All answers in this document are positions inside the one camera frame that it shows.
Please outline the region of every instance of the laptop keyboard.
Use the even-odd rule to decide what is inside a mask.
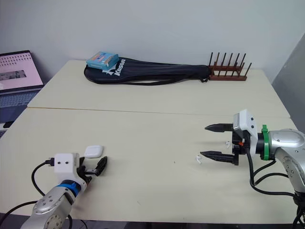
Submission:
[[[37,92],[0,96],[0,108],[27,105]]]
[[[0,138],[4,135],[5,132],[6,130],[0,130]]]

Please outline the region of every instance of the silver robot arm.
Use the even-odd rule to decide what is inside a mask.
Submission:
[[[218,151],[201,152],[215,161],[230,162],[238,165],[239,155],[250,151],[252,157],[260,154],[262,160],[275,160],[283,164],[298,196],[305,197],[305,135],[297,130],[284,129],[268,131],[263,125],[257,133],[253,116],[243,110],[234,115],[232,124],[212,124],[205,129],[213,132],[232,131],[233,155]]]
[[[305,193],[305,135],[297,130],[269,131],[270,155],[284,166],[299,195]]]
[[[69,215],[74,194],[65,187],[54,187],[43,198],[37,201],[31,217],[21,229],[61,229]]]
[[[66,217],[71,212],[76,197],[85,191],[92,177],[99,176],[107,165],[103,157],[95,169],[82,165],[84,158],[77,153],[56,154],[54,172],[59,185],[52,188],[35,204],[32,215],[21,229],[61,229]]]

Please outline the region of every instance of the white table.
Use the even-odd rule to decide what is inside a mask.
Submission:
[[[205,158],[201,165],[195,161],[200,151],[230,153],[225,141],[231,140],[231,133],[213,133],[204,127],[232,119],[27,108],[0,139],[0,212],[40,198],[31,184],[31,172],[47,158],[63,152],[82,156],[86,146],[103,145],[109,163],[73,205],[75,219],[291,223],[296,211],[293,200],[252,190],[245,156],[240,156],[238,167]],[[259,128],[267,124],[270,130],[295,128],[289,118],[257,116],[256,121]],[[255,157],[256,168],[265,163]],[[267,169],[271,171],[285,172],[280,163]],[[52,167],[38,170],[36,180],[45,192],[57,184]],[[293,192],[284,177],[269,178],[260,187]],[[31,208],[16,213],[29,215]]]
[[[262,70],[245,82],[190,80],[161,86],[100,85],[88,81],[85,61],[69,61],[29,107],[151,113],[290,117]]]

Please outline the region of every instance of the white wall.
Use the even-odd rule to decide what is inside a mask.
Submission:
[[[51,78],[97,51],[207,64],[247,52],[272,81],[305,32],[304,0],[0,0],[0,53],[30,49]]]

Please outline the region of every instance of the bag strap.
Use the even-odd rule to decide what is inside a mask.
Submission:
[[[175,78],[175,79],[170,79],[170,80],[160,80],[160,81],[150,82],[150,83],[122,83],[122,84],[156,86],[156,85],[164,85],[164,84],[169,84],[169,83],[176,83],[176,82],[181,81],[183,79],[186,79],[186,77],[180,77],[180,78]]]

